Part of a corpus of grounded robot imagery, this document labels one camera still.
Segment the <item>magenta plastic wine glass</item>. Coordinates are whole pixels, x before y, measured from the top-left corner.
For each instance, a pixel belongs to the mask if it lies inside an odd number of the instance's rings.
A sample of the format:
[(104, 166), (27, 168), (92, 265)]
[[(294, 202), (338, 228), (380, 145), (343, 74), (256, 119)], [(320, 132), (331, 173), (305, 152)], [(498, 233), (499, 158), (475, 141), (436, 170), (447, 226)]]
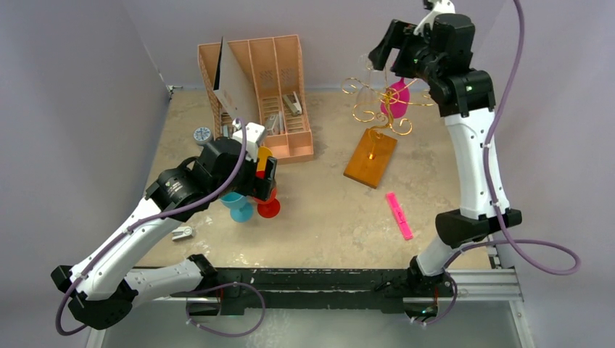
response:
[(406, 82), (404, 78), (389, 80), (389, 73), (385, 70), (385, 88), (380, 93), (380, 111), (384, 116), (392, 117), (394, 120), (402, 118), (410, 105), (410, 87), (413, 80)]

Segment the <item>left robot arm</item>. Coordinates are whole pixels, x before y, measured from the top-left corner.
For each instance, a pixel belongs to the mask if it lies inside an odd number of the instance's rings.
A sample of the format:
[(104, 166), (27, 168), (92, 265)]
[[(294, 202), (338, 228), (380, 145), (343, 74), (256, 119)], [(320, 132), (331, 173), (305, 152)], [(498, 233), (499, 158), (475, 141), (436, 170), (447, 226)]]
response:
[(163, 170), (126, 221), (91, 255), (76, 265), (60, 265), (51, 279), (62, 292), (55, 325), (65, 336), (62, 314), (69, 310), (81, 328), (104, 330), (119, 323), (132, 309), (175, 294), (206, 297), (221, 291), (218, 271), (202, 254), (144, 272), (134, 266), (160, 240), (230, 194), (261, 201), (276, 186), (278, 161), (268, 156), (264, 170), (250, 157), (247, 143), (220, 137), (204, 145), (197, 156)]

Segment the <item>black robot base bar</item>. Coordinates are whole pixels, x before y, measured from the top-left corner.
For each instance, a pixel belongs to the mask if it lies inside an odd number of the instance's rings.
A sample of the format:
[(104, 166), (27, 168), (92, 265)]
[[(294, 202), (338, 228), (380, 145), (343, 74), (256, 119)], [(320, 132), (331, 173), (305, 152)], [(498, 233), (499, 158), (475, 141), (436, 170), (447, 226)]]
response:
[(212, 297), (223, 315), (246, 309), (378, 310), (434, 318), (438, 301), (455, 296), (451, 276), (424, 276), (415, 261), (401, 269), (214, 268), (194, 256), (205, 273), (186, 297)]

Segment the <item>teal wine glass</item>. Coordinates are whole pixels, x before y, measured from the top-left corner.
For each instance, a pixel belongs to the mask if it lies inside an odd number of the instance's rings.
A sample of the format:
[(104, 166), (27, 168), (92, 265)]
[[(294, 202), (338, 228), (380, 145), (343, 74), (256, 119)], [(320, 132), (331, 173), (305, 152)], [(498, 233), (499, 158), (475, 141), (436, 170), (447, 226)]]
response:
[(220, 198), (221, 203), (229, 209), (231, 219), (236, 223), (249, 221), (253, 214), (253, 206), (247, 198), (236, 192), (230, 192)]

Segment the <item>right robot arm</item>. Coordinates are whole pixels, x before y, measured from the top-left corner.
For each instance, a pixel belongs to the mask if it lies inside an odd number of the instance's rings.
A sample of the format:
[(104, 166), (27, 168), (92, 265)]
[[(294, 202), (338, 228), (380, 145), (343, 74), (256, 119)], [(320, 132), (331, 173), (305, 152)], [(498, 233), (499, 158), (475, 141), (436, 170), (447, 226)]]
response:
[(521, 211), (511, 208), (502, 187), (495, 139), (495, 93), (490, 75), (471, 67), (475, 26), (464, 14), (439, 14), (427, 25), (393, 20), (368, 58), (383, 70), (392, 50), (398, 51), (391, 72), (418, 78), (429, 86), (450, 134), (458, 167), (460, 207), (435, 218), (437, 235), (410, 261), (408, 288), (417, 295), (433, 289), (435, 276), (461, 247), (492, 233), (519, 225)]

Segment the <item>yellow plastic wine glass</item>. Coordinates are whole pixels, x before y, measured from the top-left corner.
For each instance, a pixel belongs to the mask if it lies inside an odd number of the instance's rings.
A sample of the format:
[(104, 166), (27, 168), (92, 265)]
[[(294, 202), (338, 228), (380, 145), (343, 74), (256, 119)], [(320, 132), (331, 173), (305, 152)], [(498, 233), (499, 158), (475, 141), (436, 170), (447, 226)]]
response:
[(268, 158), (272, 156), (273, 156), (273, 153), (268, 147), (261, 146), (258, 149), (258, 154), (257, 154), (257, 171), (258, 172), (264, 171), (266, 169)]

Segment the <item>red plastic wine glass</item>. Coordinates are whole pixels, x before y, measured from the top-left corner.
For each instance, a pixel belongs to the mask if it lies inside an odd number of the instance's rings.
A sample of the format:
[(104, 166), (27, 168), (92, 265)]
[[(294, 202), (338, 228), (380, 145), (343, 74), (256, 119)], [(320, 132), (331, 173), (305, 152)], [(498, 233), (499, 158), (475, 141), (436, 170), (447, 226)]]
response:
[(279, 200), (276, 198), (277, 196), (277, 185), (273, 186), (273, 190), (271, 192), (271, 196), (268, 200), (263, 201), (254, 198), (254, 202), (257, 204), (257, 213), (262, 218), (274, 218), (279, 214), (281, 210), (281, 204)]

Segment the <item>clear wine glass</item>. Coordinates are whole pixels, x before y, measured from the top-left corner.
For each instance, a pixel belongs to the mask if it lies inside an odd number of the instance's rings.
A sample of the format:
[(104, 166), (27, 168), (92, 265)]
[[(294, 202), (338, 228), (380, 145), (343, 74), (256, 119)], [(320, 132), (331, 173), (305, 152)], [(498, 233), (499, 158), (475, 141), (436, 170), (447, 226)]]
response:
[(363, 78), (359, 82), (360, 88), (355, 103), (359, 107), (373, 106), (379, 100), (379, 93), (371, 87), (373, 66), (367, 54), (360, 55), (359, 63), (363, 71)]

